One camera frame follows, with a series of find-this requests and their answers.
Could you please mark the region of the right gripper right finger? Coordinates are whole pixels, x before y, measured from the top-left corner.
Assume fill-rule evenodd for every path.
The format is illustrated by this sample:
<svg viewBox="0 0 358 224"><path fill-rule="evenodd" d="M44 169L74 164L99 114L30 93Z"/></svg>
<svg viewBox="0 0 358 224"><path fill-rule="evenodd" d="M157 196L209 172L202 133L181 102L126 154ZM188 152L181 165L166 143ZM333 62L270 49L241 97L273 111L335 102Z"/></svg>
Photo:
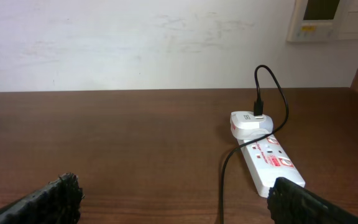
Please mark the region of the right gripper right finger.
<svg viewBox="0 0 358 224"><path fill-rule="evenodd" d="M358 224L357 216L284 177L269 189L267 204L275 224Z"/></svg>

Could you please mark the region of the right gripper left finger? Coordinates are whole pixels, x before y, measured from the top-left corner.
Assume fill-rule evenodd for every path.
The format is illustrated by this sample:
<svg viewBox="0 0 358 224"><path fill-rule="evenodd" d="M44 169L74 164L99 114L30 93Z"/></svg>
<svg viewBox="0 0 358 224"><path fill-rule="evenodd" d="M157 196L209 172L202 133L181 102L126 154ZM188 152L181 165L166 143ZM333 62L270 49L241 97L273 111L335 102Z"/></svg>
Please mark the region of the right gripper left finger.
<svg viewBox="0 0 358 224"><path fill-rule="evenodd" d="M0 208L0 224L77 224L84 197L77 175L66 173Z"/></svg>

